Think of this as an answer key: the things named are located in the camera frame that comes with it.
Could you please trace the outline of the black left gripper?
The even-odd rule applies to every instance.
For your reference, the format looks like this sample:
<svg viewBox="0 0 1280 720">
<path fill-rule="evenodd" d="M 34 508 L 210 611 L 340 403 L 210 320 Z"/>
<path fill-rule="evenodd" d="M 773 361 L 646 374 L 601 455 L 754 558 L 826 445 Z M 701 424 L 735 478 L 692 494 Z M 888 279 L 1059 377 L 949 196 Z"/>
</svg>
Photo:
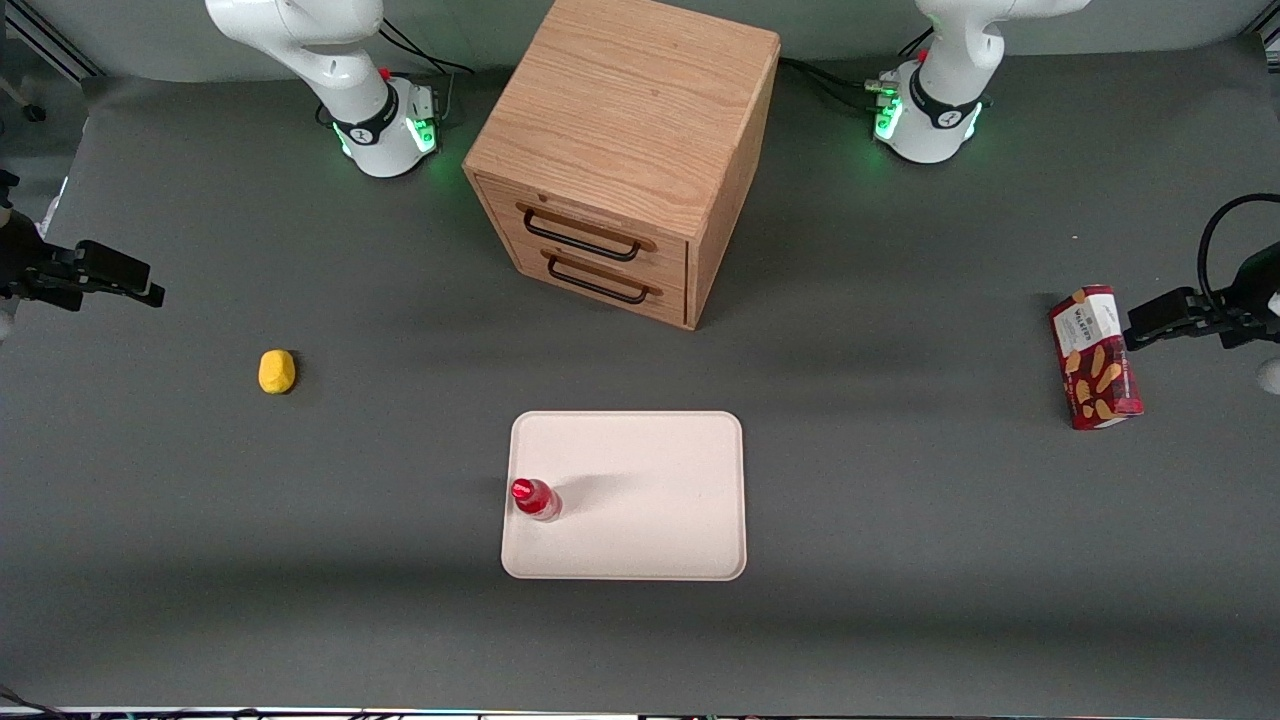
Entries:
<svg viewBox="0 0 1280 720">
<path fill-rule="evenodd" d="M 1199 293 L 1208 305 L 1204 331 L 1225 348 L 1254 341 L 1279 342 L 1279 246 L 1270 245 L 1243 261 L 1235 279 L 1216 290 L 1208 274 L 1208 247 L 1197 252 Z M 1128 311 L 1126 350 L 1137 352 L 1165 340 L 1201 336 L 1199 295 L 1179 287 Z"/>
</svg>

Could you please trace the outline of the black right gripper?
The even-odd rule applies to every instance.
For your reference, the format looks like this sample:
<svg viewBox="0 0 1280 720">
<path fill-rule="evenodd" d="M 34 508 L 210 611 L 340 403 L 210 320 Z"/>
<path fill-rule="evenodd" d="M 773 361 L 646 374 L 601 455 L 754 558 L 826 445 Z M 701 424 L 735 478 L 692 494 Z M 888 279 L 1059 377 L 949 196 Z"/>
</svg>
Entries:
<svg viewBox="0 0 1280 720">
<path fill-rule="evenodd" d="M 1 211 L 1 297 L 28 300 L 78 313 L 84 282 L 118 290 L 123 297 L 161 307 L 165 288 L 150 284 L 150 265 L 95 241 L 64 249 L 44 241 L 36 224 L 10 206 Z"/>
</svg>

